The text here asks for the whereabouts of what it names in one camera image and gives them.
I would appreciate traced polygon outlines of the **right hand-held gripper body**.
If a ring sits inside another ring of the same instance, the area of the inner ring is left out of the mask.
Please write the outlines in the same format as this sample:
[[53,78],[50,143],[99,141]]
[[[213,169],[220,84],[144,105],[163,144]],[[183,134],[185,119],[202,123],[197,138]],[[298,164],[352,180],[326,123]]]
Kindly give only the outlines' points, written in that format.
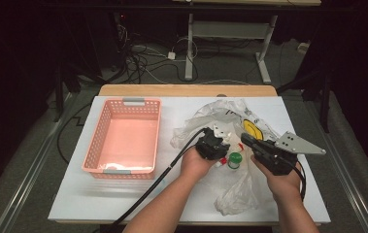
[[326,150],[291,133],[276,141],[252,140],[255,158],[273,175],[288,175],[298,162],[299,154],[322,155]]

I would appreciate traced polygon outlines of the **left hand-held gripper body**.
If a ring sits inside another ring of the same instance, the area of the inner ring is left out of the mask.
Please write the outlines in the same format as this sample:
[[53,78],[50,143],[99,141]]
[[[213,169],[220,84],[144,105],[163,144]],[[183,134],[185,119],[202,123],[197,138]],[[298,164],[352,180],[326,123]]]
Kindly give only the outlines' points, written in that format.
[[210,127],[202,129],[204,133],[195,144],[195,149],[200,156],[207,160],[222,159],[227,155],[230,146],[223,142],[222,138],[218,138],[214,130]]

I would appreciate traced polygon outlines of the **green lidded small jar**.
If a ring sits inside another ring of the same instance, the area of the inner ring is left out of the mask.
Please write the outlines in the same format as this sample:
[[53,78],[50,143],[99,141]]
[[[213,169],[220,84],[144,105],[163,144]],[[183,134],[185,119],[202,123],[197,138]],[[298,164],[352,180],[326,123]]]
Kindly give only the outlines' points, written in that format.
[[228,158],[228,167],[231,169],[238,169],[243,160],[243,156],[238,152],[231,152]]

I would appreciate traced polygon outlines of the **clear packet with red parts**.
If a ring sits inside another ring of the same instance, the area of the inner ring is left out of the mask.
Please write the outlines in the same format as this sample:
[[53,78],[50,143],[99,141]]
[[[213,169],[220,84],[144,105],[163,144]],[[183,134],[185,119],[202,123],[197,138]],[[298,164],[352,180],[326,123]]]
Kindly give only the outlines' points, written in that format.
[[216,164],[216,166],[217,167],[223,166],[223,165],[227,165],[228,166],[229,154],[231,152],[238,152],[238,153],[242,154],[243,151],[244,151],[244,146],[241,143],[237,143],[237,144],[231,145],[230,146],[230,149],[229,149],[229,151],[227,153],[227,155],[224,158],[220,159],[218,161],[218,163]]

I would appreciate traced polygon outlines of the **clear smiley print plastic bag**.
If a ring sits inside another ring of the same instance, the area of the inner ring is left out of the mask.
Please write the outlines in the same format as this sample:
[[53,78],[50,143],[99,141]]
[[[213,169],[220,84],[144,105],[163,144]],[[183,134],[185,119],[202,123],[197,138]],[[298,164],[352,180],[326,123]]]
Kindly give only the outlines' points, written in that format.
[[237,215],[250,208],[258,208],[270,199],[269,189],[260,182],[261,176],[250,161],[253,151],[241,142],[241,135],[249,133],[257,140],[276,141],[280,134],[264,119],[250,110],[243,99],[219,99],[201,107],[184,126],[173,130],[170,144],[182,149],[196,132],[210,127],[218,138],[229,146],[241,143],[243,161],[236,170],[224,165],[211,174],[209,183],[218,192],[215,208],[224,216]]

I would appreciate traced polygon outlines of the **pink perforated plastic basket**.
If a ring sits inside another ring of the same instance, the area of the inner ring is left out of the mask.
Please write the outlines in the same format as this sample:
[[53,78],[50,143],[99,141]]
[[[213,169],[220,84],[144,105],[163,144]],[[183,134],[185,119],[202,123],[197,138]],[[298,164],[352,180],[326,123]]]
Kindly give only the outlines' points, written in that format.
[[82,169],[95,179],[153,179],[160,119],[159,99],[105,99]]

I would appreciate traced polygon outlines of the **person's left hand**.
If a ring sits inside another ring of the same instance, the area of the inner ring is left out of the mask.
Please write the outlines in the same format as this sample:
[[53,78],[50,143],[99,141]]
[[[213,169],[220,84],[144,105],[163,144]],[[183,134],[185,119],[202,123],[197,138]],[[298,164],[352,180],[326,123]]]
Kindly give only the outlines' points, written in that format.
[[191,147],[184,153],[179,180],[195,185],[208,174],[216,163],[216,160],[203,158],[195,147]]

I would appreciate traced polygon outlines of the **person's right hand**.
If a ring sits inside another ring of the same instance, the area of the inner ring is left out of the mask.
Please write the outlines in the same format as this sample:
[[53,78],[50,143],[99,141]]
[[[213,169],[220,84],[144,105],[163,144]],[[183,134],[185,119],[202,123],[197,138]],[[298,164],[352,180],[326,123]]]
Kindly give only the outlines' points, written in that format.
[[301,166],[299,163],[295,164],[295,171],[291,171],[288,175],[275,176],[253,155],[251,156],[251,161],[266,177],[269,189],[273,193],[274,200],[278,205],[303,203],[300,192]]

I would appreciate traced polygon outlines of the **black stand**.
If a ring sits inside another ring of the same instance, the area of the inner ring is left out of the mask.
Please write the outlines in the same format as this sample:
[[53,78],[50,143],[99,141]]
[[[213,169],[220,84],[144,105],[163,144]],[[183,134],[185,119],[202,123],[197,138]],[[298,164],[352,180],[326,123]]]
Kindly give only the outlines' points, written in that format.
[[81,85],[78,81],[76,66],[73,63],[61,63],[54,72],[55,78],[55,117],[58,122],[64,110],[63,86],[66,86],[70,93],[79,93]]
[[304,101],[319,101],[318,120],[325,133],[329,132],[328,112],[331,77],[325,65],[314,68],[307,75],[295,78],[292,82],[276,88],[278,94],[290,89],[301,89]]

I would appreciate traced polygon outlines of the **aluminium frame rail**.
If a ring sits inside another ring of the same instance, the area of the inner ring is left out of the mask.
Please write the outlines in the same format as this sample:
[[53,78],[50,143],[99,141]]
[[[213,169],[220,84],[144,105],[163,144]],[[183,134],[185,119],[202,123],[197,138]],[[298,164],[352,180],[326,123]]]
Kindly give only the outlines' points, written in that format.
[[327,151],[307,157],[331,219],[320,231],[368,233],[368,158],[340,107],[330,104],[328,132],[320,125],[316,104],[298,99],[287,109],[296,133]]
[[63,106],[66,107],[66,110],[64,110],[60,117],[52,123],[50,130],[48,131],[43,143],[40,145],[40,148],[37,150],[35,158],[24,179],[17,187],[17,190],[12,196],[6,209],[0,216],[0,233],[10,233],[34,183],[37,181],[37,178],[42,171],[48,157],[50,147],[57,138],[57,132],[62,128],[64,119],[69,115],[69,111],[74,106],[77,97],[77,94],[68,93],[64,98]]

